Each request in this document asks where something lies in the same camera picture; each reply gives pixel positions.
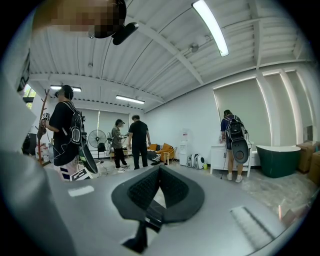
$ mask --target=sneaker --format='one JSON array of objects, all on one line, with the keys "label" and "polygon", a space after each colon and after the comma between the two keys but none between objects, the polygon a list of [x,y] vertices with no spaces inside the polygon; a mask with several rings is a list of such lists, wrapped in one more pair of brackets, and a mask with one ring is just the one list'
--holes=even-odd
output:
[{"label": "sneaker", "polygon": [[241,175],[237,175],[235,182],[236,183],[240,183],[242,181],[242,176]]},{"label": "sneaker", "polygon": [[115,170],[121,174],[121,173],[124,173],[125,172],[125,169],[123,169],[122,167],[119,167],[119,168],[115,168]]},{"label": "sneaker", "polygon": [[226,178],[228,179],[228,181],[232,181],[232,172],[231,173],[228,173],[226,175]]}]

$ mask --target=bathtub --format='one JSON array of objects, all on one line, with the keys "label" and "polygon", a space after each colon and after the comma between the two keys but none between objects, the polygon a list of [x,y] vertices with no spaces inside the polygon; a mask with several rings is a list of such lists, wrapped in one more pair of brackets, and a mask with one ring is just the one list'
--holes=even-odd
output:
[{"label": "bathtub", "polygon": [[298,167],[300,147],[297,146],[256,146],[264,175],[279,178],[291,175]]}]

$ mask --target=gray floor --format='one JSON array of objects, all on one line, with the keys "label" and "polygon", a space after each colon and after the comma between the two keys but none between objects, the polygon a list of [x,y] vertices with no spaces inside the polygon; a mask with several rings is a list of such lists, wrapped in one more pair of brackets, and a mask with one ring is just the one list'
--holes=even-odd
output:
[{"label": "gray floor", "polygon": [[[132,156],[126,158],[130,167],[126,172],[134,171],[134,160]],[[176,164],[170,164],[169,168],[177,168],[186,172],[191,169],[185,166],[180,166],[179,162]],[[104,159],[104,163],[98,164],[98,169],[101,171],[101,175],[121,175],[115,170],[115,162],[112,159]],[[210,175],[209,170],[199,170],[199,175]],[[213,170],[213,175],[218,179],[227,179],[227,171]],[[243,172],[243,180],[241,183],[235,183],[237,173],[233,173],[233,181],[230,181],[234,186],[238,186],[252,197],[260,201],[269,207],[275,214],[278,215],[278,206],[281,205],[282,215],[286,214],[289,209],[296,209],[306,204],[310,197],[316,192],[317,186],[308,179],[306,174],[296,172],[290,176],[281,178],[269,178],[262,174],[259,169],[251,169],[250,176],[247,177],[247,173]],[[159,189],[158,193],[154,197],[160,205],[166,206],[165,198],[162,191]]]}]

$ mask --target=electric fan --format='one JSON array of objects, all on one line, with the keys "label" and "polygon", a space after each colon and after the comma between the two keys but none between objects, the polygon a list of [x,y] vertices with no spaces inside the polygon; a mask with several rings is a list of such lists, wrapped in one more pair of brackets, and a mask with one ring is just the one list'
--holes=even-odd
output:
[{"label": "electric fan", "polygon": [[88,137],[89,144],[96,148],[98,151],[98,159],[99,152],[104,152],[106,150],[105,143],[107,142],[107,136],[102,130],[93,130],[90,132]]}]

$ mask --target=white cabinet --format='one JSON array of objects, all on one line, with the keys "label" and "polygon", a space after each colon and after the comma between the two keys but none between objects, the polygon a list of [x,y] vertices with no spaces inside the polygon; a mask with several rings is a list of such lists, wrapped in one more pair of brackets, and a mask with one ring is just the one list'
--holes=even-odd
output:
[{"label": "white cabinet", "polygon": [[[251,168],[251,156],[252,150],[251,145],[249,144],[249,157],[248,160],[243,164],[243,171],[247,172],[247,177],[250,175],[250,168]],[[211,164],[210,164],[210,174],[212,174],[213,169],[215,170],[228,170],[228,160],[229,160],[229,153],[226,149],[226,144],[217,144],[211,146]],[[238,167],[238,163],[236,161],[233,162],[233,171],[236,171]]]}]

